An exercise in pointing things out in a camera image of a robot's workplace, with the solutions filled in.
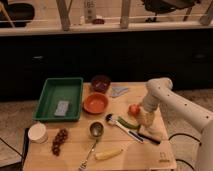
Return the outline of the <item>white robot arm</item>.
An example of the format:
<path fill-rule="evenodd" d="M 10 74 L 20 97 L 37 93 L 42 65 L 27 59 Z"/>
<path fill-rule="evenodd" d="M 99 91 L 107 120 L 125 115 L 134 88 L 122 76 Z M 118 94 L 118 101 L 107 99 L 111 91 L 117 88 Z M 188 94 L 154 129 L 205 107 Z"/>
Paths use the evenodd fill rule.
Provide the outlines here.
<path fill-rule="evenodd" d="M 169 78 L 150 79 L 145 86 L 147 93 L 140 106 L 146 120 L 154 115 L 161 102 L 177 111 L 201 134 L 195 171 L 213 171 L 213 112 L 174 93 Z"/>

